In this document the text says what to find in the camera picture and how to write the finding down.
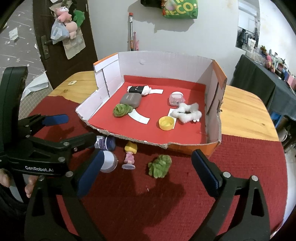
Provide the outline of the person's left hand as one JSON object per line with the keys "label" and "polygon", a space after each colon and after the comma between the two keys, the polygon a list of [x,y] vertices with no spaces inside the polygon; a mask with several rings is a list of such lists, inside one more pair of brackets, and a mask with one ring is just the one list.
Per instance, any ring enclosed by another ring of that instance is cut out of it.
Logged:
{"label": "person's left hand", "polygon": [[[34,185],[36,184],[38,178],[39,178],[38,176],[33,176],[33,175],[29,176],[28,183],[25,186],[26,196],[28,198],[31,197],[34,189]],[[1,169],[1,185],[3,185],[4,187],[10,188],[11,184],[12,184],[12,181],[10,180],[5,169]]]}

